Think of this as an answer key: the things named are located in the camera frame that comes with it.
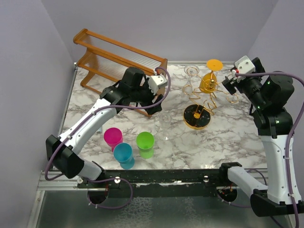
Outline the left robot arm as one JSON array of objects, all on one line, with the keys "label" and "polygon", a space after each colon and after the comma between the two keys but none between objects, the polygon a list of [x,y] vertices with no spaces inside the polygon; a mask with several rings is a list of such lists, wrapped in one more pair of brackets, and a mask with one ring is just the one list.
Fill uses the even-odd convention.
[{"label": "left robot arm", "polygon": [[79,157],[84,145],[122,109],[144,109],[148,114],[161,111],[166,95],[157,95],[157,92],[161,88],[170,90],[170,87],[170,75],[162,67],[155,68],[152,76],[135,67],[127,68],[123,78],[105,88],[93,107],[74,126],[59,136],[50,135],[46,139],[48,163],[45,179],[51,179],[48,172],[51,166],[55,166],[69,179],[79,176],[88,179],[92,186],[101,187],[105,171],[97,163]]}]

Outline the yellow plastic wine glass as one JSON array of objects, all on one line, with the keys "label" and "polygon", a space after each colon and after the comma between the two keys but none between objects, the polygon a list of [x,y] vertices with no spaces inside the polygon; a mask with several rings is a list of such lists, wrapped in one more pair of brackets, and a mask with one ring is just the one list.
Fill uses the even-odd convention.
[{"label": "yellow plastic wine glass", "polygon": [[206,62],[206,66],[210,72],[201,79],[199,90],[202,93],[210,94],[215,92],[218,87],[215,72],[220,71],[223,68],[223,63],[217,59],[210,59]]}]

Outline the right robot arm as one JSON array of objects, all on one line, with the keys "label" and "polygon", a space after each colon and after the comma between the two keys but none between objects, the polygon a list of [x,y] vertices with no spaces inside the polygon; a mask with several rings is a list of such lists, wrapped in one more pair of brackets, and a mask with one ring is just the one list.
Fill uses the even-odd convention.
[{"label": "right robot arm", "polygon": [[266,153],[268,184],[258,182],[238,162],[223,163],[218,180],[224,186],[234,183],[240,187],[258,217],[296,215],[304,211],[293,163],[293,134],[299,121],[293,121],[284,108],[295,90],[295,78],[279,71],[237,73],[222,82],[230,94],[239,91],[251,102],[249,114],[254,118]]}]

